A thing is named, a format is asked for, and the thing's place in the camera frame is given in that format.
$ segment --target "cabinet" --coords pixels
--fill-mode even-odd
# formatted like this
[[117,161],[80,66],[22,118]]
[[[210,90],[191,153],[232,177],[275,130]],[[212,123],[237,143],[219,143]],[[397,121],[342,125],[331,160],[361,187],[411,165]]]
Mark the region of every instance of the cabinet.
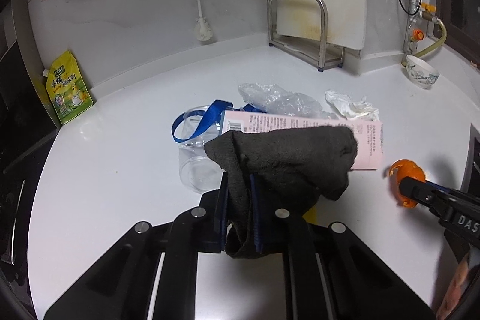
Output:
[[0,317],[34,319],[30,214],[60,122],[45,89],[27,0],[0,0]]

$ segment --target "metal pipe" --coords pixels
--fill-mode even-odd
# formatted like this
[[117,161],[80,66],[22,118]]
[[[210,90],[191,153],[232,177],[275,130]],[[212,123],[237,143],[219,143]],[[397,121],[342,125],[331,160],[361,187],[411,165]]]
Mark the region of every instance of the metal pipe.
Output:
[[[418,8],[419,0],[409,0],[409,13],[413,14]],[[409,35],[410,27],[415,25],[417,22],[416,16],[408,16],[406,29],[405,29],[405,38],[403,40],[403,52],[413,53],[417,50],[417,43],[413,42]]]

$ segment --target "screw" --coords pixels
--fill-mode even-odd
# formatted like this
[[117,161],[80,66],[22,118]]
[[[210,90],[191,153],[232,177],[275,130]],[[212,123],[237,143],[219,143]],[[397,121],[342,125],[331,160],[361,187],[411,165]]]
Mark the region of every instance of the screw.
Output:
[[280,219],[286,219],[288,216],[290,216],[290,212],[287,209],[277,209],[275,211],[275,216]]
[[146,221],[140,221],[139,223],[135,224],[135,232],[138,234],[142,234],[150,229],[150,225]]
[[334,231],[336,234],[342,234],[344,233],[347,228],[344,226],[344,224],[336,222],[333,223],[332,226],[330,227],[332,231]]
[[199,217],[203,217],[207,214],[207,211],[204,208],[196,207],[191,210],[191,215],[196,219]]

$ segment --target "orange cap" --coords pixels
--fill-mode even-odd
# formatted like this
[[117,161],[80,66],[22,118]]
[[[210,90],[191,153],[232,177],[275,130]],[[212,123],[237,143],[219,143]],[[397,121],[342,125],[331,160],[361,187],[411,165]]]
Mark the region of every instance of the orange cap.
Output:
[[424,37],[423,32],[420,29],[414,29],[412,32],[412,38],[417,41],[422,41]]

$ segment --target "pink box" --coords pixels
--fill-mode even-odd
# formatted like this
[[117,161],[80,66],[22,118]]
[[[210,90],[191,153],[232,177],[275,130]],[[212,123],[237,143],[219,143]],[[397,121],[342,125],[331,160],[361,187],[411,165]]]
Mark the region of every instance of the pink box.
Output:
[[262,133],[277,129],[309,127],[349,127],[358,142],[353,170],[376,170],[382,165],[383,131],[380,121],[325,120],[267,113],[225,111],[220,134],[229,130]]

